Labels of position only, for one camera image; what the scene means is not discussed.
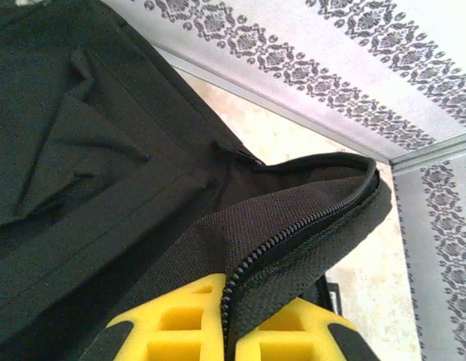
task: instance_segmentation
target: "gray ornamental pattern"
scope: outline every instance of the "gray ornamental pattern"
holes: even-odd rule
[[[306,0],[466,128],[466,74],[391,0]]]
[[[144,0],[148,11],[161,11],[162,18],[196,32],[205,41],[245,59],[264,73],[272,74],[345,117],[376,132],[407,151],[436,142],[418,126],[381,105],[359,88],[322,67],[315,59],[297,53],[290,43],[281,43],[245,15],[234,17],[233,8],[211,0]]]
[[[450,168],[450,161],[420,169],[420,177],[425,194],[425,205],[428,208],[430,228],[434,232],[434,247],[439,256],[439,271],[445,283],[443,291],[448,295],[446,308],[451,311],[452,338],[457,343],[457,353],[466,361],[466,219],[462,216],[462,208],[458,205],[460,195],[455,191],[455,175]],[[404,222],[402,209],[398,201],[398,213],[401,224]],[[426,360],[426,349],[420,316],[417,313],[419,303],[416,299],[414,275],[411,273],[410,255],[407,249],[407,235],[401,226],[404,238],[405,258],[412,293],[413,310],[417,322],[417,333],[422,350],[422,360]]]

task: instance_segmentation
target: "beige floor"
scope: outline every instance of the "beige floor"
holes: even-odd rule
[[[267,164],[350,149],[216,86],[180,72],[228,127]],[[379,164],[392,187],[390,167]],[[343,315],[381,360],[418,360],[419,342],[395,199],[386,220],[328,272],[340,283]]]

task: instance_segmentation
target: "black zipper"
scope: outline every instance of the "black zipper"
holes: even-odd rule
[[[226,153],[229,156],[232,156],[234,159],[240,162],[246,162],[256,167],[264,167],[266,164],[263,163],[260,159],[248,154],[247,152],[239,149],[234,149],[226,143],[215,142],[212,144],[214,150],[219,150],[220,152]]]
[[[342,154],[340,157],[343,158],[342,160],[349,159],[350,161],[355,162],[359,162],[359,158],[361,158],[360,156],[347,153]],[[365,167],[365,158],[363,158],[363,160],[360,161],[360,163],[362,163],[362,165]],[[242,284],[242,281],[246,279],[248,274],[250,273],[249,270],[251,270],[254,266],[258,265],[265,258],[265,256],[271,254],[271,251],[273,249],[276,250],[278,246],[284,244],[288,240],[295,238],[297,235],[300,235],[300,233],[308,229],[316,229],[317,227],[314,226],[319,225],[319,223],[324,223],[323,221],[331,220],[332,218],[335,221],[337,219],[335,216],[338,216],[339,214],[344,214],[349,210],[349,208],[353,208],[358,203],[362,203],[364,199],[367,198],[365,197],[365,193],[369,193],[368,190],[370,190],[372,187],[376,189],[379,181],[380,177],[378,177],[378,171],[375,168],[375,162],[372,159],[370,159],[370,161],[367,164],[367,171],[364,182],[350,196],[346,197],[344,200],[338,202],[337,204],[332,205],[331,207],[328,207],[315,214],[311,214],[310,216],[307,216],[302,220],[293,223],[291,226],[284,229],[277,235],[269,238],[266,242],[258,246],[255,250],[253,250],[248,256],[246,256],[243,259],[243,261],[236,268],[233,274],[229,276],[226,280],[225,288],[223,289],[222,298],[220,302],[225,355],[231,354],[231,351],[227,352],[227,348],[228,332],[231,318],[231,307],[234,301],[233,298],[235,295],[235,291],[238,289],[238,287]]]

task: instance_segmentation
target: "damask pattern wallpaper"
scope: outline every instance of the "damask pattern wallpaper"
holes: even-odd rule
[[[265,97],[271,92],[308,120],[389,158],[466,132],[466,74],[390,0],[273,0],[266,8],[247,0],[106,2],[158,47]],[[268,21],[262,21],[263,13]],[[309,23],[298,20],[301,32],[289,34],[282,21],[300,14]],[[319,26],[322,32],[316,34]],[[324,38],[325,29],[332,44],[355,43],[368,61],[365,68],[351,72],[347,66],[332,68],[328,57],[318,60],[316,37]],[[372,71],[362,77],[370,63],[395,73],[402,88],[392,82],[392,94],[382,91],[380,98],[379,85],[389,84]],[[353,75],[361,81],[352,81]],[[298,105],[292,105],[294,97]],[[317,111],[325,119],[315,117]]]
[[[422,358],[466,360],[466,156],[395,186]]]
[[[306,0],[466,128],[466,74],[390,0]]]

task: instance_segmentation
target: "black fabric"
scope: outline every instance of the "black fabric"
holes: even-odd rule
[[[265,166],[101,2],[0,8],[0,359],[77,359],[117,313],[231,277],[270,237],[358,192],[251,268],[230,343],[385,217],[374,162]]]

